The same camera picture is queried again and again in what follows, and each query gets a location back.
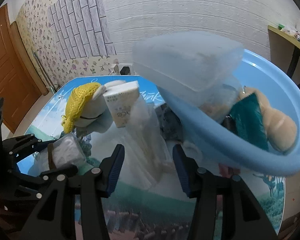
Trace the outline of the frosted clear plastic box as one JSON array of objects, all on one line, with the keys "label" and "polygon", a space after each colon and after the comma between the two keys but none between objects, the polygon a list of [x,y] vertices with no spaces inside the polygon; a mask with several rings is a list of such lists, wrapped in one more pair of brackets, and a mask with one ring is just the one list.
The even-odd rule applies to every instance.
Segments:
[{"label": "frosted clear plastic box", "polygon": [[205,31],[187,31],[136,42],[132,59],[138,75],[200,106],[232,76],[243,53],[240,42]]}]

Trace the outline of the clear bag of cotton swabs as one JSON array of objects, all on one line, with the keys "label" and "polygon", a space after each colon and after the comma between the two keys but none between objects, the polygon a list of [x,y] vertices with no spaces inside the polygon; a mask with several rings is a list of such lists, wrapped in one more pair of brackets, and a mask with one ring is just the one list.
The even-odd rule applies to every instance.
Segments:
[{"label": "clear bag of cotton swabs", "polygon": [[164,173],[174,171],[172,157],[160,134],[154,105],[139,96],[125,129],[128,142],[127,166],[137,187],[148,190],[161,180]]}]

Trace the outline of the yellow side table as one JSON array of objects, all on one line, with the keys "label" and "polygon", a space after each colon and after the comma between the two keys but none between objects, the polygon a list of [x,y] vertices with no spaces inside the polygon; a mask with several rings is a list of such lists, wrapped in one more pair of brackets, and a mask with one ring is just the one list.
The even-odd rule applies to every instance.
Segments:
[{"label": "yellow side table", "polygon": [[300,42],[268,25],[270,61],[292,79],[300,89]]}]

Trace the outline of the light blue plastic basin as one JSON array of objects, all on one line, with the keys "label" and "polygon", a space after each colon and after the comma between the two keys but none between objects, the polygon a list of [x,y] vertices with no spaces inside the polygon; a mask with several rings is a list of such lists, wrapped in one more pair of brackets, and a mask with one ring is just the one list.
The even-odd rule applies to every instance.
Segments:
[{"label": "light blue plastic basin", "polygon": [[234,76],[243,85],[259,89],[272,107],[290,116],[298,127],[295,144],[286,154],[264,151],[212,120],[197,107],[163,88],[158,91],[181,120],[186,134],[203,155],[217,163],[247,168],[273,176],[291,176],[300,171],[300,89],[280,68],[264,57],[245,50]]}]

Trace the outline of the yellow mesh bag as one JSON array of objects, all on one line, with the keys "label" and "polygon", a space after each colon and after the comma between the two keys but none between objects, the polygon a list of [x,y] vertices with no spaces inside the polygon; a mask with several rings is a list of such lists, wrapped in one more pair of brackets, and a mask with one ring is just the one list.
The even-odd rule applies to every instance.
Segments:
[{"label": "yellow mesh bag", "polygon": [[97,82],[86,83],[74,88],[67,100],[62,126],[65,134],[75,127],[87,127],[106,110],[103,94],[107,88]]}]

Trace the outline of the dark green snack packet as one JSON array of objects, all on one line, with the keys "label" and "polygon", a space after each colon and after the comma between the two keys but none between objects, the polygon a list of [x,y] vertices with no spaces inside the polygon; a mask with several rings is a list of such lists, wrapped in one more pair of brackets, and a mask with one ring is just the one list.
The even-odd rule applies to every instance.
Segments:
[{"label": "dark green snack packet", "polygon": [[234,104],[228,117],[228,127],[232,133],[264,151],[269,151],[263,117],[255,93]]}]

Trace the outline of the grey foil sachet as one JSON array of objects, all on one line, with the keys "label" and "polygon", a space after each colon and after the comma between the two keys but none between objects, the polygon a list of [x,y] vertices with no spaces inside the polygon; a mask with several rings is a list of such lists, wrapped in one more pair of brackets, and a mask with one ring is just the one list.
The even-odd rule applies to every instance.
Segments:
[{"label": "grey foil sachet", "polygon": [[160,134],[165,140],[183,141],[183,127],[180,119],[163,103],[155,107],[155,112],[159,121]]}]

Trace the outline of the brown wooden door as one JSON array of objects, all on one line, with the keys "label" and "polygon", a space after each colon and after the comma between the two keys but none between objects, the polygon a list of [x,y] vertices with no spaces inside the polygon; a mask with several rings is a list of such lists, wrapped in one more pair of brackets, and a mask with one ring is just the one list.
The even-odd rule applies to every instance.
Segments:
[{"label": "brown wooden door", "polygon": [[0,7],[0,98],[3,122],[14,133],[42,95],[12,42],[7,5]]}]

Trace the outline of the black wall plug adapter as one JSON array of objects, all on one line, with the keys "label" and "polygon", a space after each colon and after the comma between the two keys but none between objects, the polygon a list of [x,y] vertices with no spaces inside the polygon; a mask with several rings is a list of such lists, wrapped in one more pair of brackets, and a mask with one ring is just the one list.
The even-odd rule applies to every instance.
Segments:
[{"label": "black wall plug adapter", "polygon": [[130,68],[128,66],[124,66],[120,70],[120,75],[130,75],[130,74],[131,74],[131,71],[130,71]]}]

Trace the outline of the beige plush toy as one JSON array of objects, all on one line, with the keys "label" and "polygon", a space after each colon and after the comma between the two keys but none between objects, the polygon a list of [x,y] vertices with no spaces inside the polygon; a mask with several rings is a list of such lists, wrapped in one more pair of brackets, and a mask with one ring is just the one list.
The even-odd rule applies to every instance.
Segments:
[{"label": "beige plush toy", "polygon": [[271,107],[268,98],[257,88],[244,86],[239,92],[238,101],[255,94],[262,114],[263,126],[271,146],[286,152],[295,144],[297,136],[296,123],[285,113]]}]

